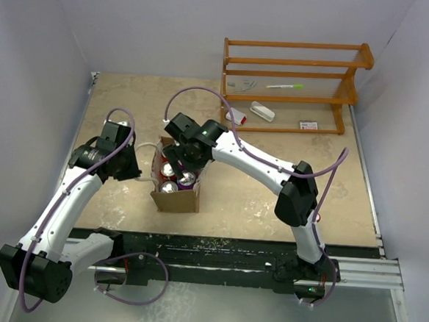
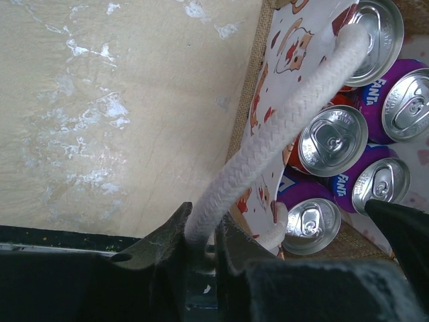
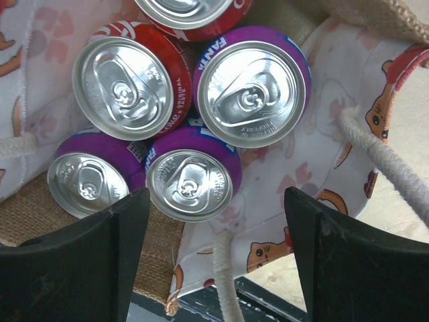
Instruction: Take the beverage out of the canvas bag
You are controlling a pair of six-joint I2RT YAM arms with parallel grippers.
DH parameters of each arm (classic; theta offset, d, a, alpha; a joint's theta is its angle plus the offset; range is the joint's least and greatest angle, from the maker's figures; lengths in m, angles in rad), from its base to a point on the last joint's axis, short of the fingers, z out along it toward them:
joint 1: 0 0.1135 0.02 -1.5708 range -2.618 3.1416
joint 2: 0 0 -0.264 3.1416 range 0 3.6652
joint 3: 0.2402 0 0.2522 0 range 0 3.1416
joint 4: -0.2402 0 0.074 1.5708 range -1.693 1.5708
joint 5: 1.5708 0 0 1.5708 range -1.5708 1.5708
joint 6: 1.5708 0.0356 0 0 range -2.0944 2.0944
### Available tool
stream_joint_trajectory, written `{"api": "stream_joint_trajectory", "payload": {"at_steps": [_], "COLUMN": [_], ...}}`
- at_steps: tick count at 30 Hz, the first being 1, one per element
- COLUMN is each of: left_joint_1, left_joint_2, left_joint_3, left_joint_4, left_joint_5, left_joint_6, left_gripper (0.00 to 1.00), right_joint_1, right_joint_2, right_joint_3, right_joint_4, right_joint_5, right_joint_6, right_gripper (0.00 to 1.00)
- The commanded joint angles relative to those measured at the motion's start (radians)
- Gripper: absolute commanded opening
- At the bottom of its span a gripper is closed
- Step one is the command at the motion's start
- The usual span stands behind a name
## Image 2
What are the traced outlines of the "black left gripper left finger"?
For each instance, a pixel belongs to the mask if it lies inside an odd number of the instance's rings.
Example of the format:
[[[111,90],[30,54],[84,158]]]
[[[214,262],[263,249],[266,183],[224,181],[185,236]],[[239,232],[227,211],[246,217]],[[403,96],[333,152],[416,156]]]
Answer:
[[[1,255],[2,321],[182,321],[187,254],[182,204],[158,229],[107,258],[95,253]]]

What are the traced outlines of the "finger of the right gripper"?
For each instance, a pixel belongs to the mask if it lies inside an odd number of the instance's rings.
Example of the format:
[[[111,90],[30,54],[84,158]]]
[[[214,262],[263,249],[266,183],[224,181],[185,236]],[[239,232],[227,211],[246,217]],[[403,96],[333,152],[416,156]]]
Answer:
[[[413,285],[428,284],[428,214],[415,208],[371,199],[365,211],[388,240]]]

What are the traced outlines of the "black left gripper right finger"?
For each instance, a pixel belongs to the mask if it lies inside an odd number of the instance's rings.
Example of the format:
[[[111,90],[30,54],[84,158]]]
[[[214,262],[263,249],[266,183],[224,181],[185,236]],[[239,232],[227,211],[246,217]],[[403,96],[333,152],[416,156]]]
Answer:
[[[215,234],[220,321],[427,321],[386,260],[281,260],[226,215]]]

